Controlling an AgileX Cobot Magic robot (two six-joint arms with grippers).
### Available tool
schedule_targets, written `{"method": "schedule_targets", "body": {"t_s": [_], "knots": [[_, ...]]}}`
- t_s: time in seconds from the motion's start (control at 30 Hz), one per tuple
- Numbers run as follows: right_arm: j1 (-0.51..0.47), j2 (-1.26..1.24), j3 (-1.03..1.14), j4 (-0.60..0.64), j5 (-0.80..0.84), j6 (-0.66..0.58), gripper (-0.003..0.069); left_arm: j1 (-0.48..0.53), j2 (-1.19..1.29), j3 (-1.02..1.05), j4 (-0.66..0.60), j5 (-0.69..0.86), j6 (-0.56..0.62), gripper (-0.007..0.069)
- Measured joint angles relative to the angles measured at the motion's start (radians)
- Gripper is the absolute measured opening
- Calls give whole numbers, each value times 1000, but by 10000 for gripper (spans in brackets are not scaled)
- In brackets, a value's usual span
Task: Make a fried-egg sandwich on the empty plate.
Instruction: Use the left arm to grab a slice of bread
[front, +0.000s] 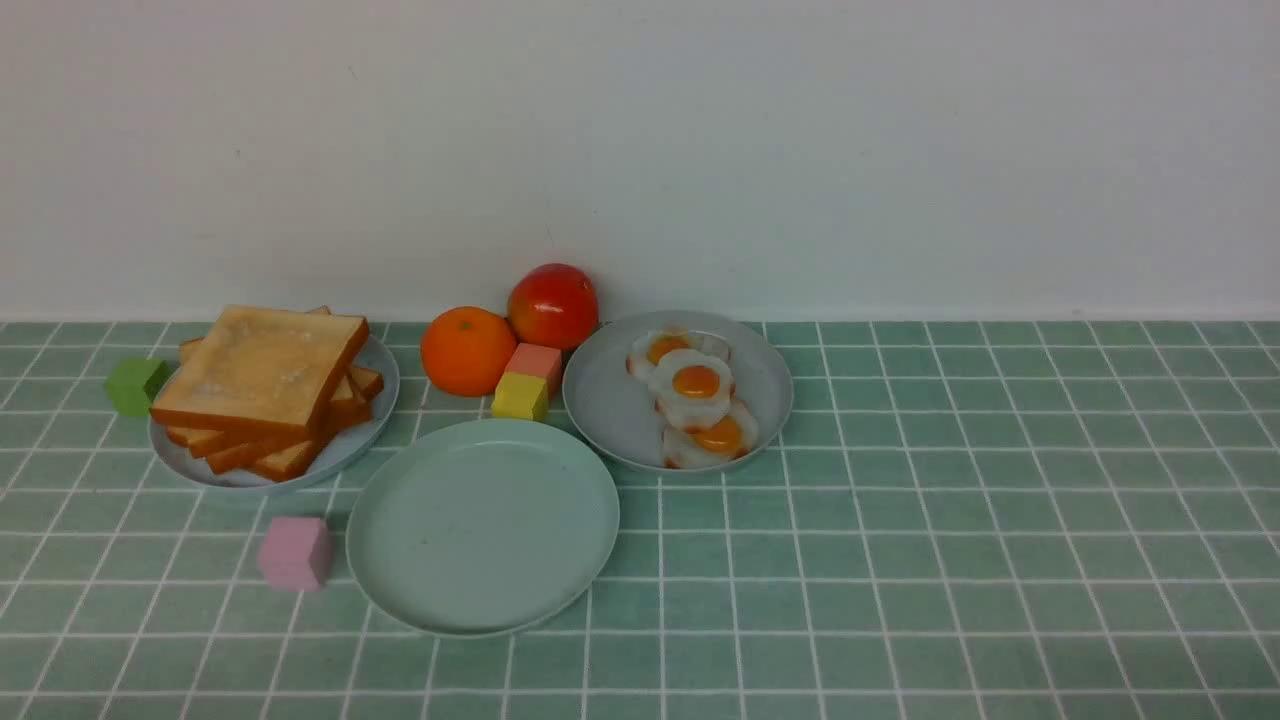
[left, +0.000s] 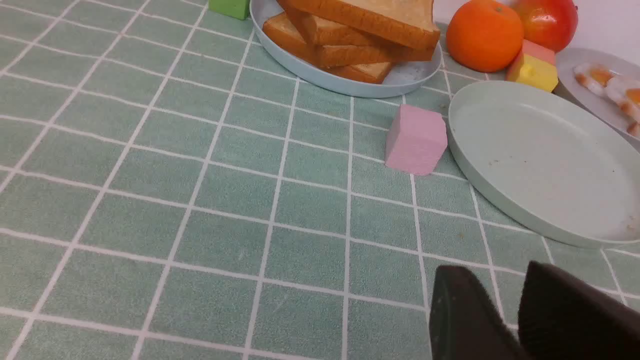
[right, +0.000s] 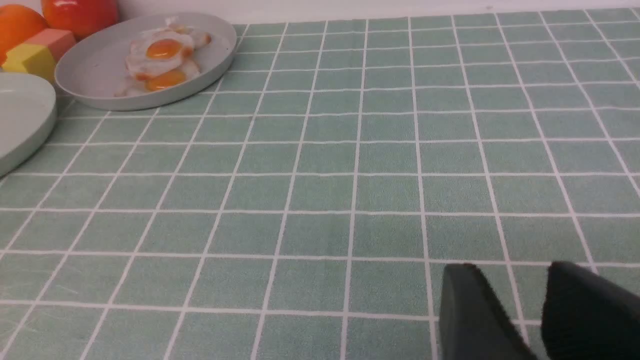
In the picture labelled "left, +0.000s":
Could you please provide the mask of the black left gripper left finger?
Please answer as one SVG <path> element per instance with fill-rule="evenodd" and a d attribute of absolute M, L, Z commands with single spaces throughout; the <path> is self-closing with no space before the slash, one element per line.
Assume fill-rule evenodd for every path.
<path fill-rule="evenodd" d="M 524 360 L 482 283 L 469 269 L 440 265 L 429 315 L 434 360 Z"/>

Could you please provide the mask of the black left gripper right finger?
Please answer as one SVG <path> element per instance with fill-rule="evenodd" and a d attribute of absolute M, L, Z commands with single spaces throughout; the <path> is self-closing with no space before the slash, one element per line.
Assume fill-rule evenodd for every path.
<path fill-rule="evenodd" d="M 535 360 L 637 360 L 640 315 L 564 269 L 532 260 L 518 338 Z"/>

